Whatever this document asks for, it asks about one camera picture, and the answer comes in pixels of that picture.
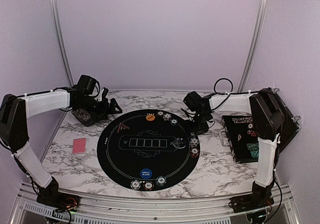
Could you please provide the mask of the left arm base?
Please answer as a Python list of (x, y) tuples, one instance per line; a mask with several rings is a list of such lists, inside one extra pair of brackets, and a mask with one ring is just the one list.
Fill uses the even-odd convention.
[(56, 212), (76, 211), (80, 202), (78, 195), (59, 191), (56, 183), (46, 188), (39, 187), (36, 201), (40, 204), (56, 208)]

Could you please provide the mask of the red playing card deck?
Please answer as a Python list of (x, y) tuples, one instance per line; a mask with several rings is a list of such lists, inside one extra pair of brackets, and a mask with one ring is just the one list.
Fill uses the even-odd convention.
[(73, 140), (72, 153), (74, 155), (84, 154), (86, 151), (86, 138), (76, 138)]

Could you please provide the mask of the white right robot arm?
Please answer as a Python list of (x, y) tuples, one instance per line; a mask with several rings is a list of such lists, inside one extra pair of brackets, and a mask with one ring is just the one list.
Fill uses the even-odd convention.
[(251, 115), (259, 145), (258, 166), (252, 191), (247, 203), (258, 208), (267, 200), (267, 188), (273, 187), (275, 156), (281, 133), (287, 122), (286, 107), (271, 88), (242, 93), (212, 93), (200, 96), (196, 91), (188, 93), (184, 104), (194, 114), (187, 124), (191, 132), (203, 134), (209, 130), (212, 113), (237, 112)]

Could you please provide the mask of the blue small blind button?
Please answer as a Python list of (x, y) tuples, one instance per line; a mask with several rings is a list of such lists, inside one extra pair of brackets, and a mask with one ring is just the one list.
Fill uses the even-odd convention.
[(152, 177), (153, 173), (150, 169), (144, 168), (140, 171), (140, 177), (144, 180), (148, 180)]

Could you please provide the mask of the orange big blind button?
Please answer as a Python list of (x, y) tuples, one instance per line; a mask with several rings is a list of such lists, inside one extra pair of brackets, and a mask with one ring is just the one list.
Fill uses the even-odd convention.
[(156, 119), (156, 116), (154, 114), (147, 114), (145, 119), (149, 122), (152, 122)]

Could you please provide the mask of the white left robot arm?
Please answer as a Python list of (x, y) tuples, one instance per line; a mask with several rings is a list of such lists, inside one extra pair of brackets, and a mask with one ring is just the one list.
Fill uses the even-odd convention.
[(63, 195), (55, 188), (58, 183), (44, 168), (30, 145), (28, 119), (53, 110), (71, 111), (84, 126), (89, 127), (121, 114), (117, 101), (106, 96), (109, 90), (88, 75), (81, 75), (72, 87), (56, 87), (51, 90), (6, 94), (0, 106), (0, 142), (12, 153), (21, 169), (39, 189), (45, 190), (44, 199), (53, 207), (63, 203)]

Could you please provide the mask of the black dealer button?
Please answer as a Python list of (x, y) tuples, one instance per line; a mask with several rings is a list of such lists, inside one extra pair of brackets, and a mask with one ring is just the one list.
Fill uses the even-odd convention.
[(176, 138), (172, 144), (176, 149), (184, 149), (187, 145), (186, 141), (183, 138)]

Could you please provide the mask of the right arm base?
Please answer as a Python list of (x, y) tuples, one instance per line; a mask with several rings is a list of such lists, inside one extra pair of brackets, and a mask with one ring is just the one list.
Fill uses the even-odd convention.
[(272, 194), (261, 191), (234, 196), (229, 200), (228, 206), (234, 213), (253, 211), (259, 208), (271, 207), (275, 203)]

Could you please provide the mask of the red triangular all-in marker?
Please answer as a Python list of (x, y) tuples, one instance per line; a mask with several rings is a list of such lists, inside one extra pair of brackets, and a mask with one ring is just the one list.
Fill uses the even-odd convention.
[(120, 123), (117, 129), (117, 133), (127, 131), (127, 130), (130, 130), (130, 128), (127, 125)]

